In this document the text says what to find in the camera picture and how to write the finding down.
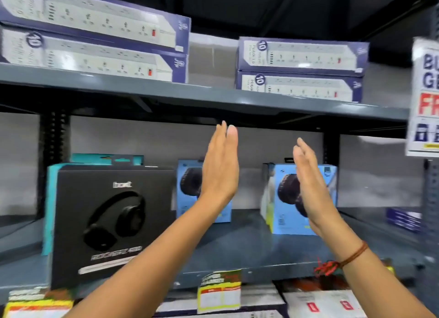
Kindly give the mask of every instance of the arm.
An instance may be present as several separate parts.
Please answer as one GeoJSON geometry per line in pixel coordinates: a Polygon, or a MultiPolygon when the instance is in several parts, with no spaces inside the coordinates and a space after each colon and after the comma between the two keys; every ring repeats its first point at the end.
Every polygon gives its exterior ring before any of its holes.
{"type": "MultiPolygon", "coordinates": [[[[336,259],[343,261],[361,247],[362,241],[334,207],[313,150],[300,138],[297,144],[293,155],[310,225],[336,259]]],[[[346,265],[343,272],[369,318],[434,318],[370,249],[346,265]]]]}
{"type": "Polygon", "coordinates": [[[217,125],[203,163],[198,201],[142,253],[71,310],[67,318],[151,317],[178,271],[238,187],[238,132],[217,125]]]}

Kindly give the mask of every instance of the forearm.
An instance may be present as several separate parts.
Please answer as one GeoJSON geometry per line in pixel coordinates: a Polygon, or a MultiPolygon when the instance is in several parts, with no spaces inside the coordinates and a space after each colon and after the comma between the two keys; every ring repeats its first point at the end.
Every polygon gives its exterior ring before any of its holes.
{"type": "MultiPolygon", "coordinates": [[[[361,239],[338,213],[330,216],[320,230],[338,261],[349,258],[362,245],[361,239]]],[[[434,317],[370,249],[346,265],[343,272],[369,318],[434,317]]]]}
{"type": "Polygon", "coordinates": [[[142,253],[77,305],[68,317],[151,317],[224,205],[215,196],[201,196],[142,253]]]}

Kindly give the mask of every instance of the headphone headband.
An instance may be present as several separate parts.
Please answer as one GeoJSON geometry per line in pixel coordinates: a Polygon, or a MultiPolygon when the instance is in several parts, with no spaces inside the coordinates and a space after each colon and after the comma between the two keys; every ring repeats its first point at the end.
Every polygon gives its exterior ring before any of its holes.
{"type": "Polygon", "coordinates": [[[143,196],[141,196],[138,192],[136,192],[136,191],[120,192],[116,195],[113,195],[110,199],[108,199],[103,204],[101,204],[93,212],[93,214],[90,216],[90,219],[88,220],[87,228],[90,227],[93,223],[96,223],[101,218],[101,216],[107,211],[107,209],[109,209],[115,203],[117,203],[123,199],[131,198],[131,197],[138,197],[139,198],[139,207],[145,206],[145,198],[143,196]]]}

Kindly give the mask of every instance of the black ceiling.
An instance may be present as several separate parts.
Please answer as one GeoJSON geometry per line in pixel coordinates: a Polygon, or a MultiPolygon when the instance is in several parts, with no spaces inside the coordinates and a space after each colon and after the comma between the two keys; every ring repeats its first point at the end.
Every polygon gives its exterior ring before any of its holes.
{"type": "Polygon", "coordinates": [[[124,0],[192,18],[192,31],[365,40],[371,61],[410,66],[412,38],[431,34],[438,0],[124,0]]]}

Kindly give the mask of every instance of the hand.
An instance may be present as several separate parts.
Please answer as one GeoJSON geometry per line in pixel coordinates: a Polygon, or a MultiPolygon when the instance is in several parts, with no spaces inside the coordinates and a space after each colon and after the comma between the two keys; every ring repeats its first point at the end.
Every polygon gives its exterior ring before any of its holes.
{"type": "Polygon", "coordinates": [[[227,205],[238,188],[238,130],[225,121],[217,125],[203,163],[201,196],[212,194],[227,205]]]}
{"type": "Polygon", "coordinates": [[[297,179],[300,182],[300,194],[311,229],[321,236],[322,224],[331,221],[333,216],[340,216],[332,203],[326,183],[317,166],[316,155],[302,138],[297,139],[297,145],[293,148],[293,157],[297,179]]]}

